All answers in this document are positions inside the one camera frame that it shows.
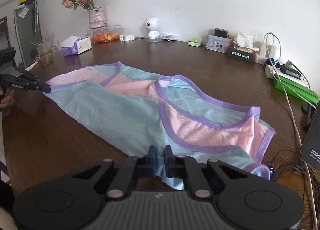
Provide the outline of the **person's left hand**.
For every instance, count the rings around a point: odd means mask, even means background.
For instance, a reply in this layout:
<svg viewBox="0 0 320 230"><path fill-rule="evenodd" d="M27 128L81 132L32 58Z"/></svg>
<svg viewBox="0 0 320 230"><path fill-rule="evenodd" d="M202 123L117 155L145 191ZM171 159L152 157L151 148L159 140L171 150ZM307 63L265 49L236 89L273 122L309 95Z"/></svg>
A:
<svg viewBox="0 0 320 230"><path fill-rule="evenodd" d="M1 100L0 108L4 109L14 102L15 90L11 90L9 94Z"/></svg>

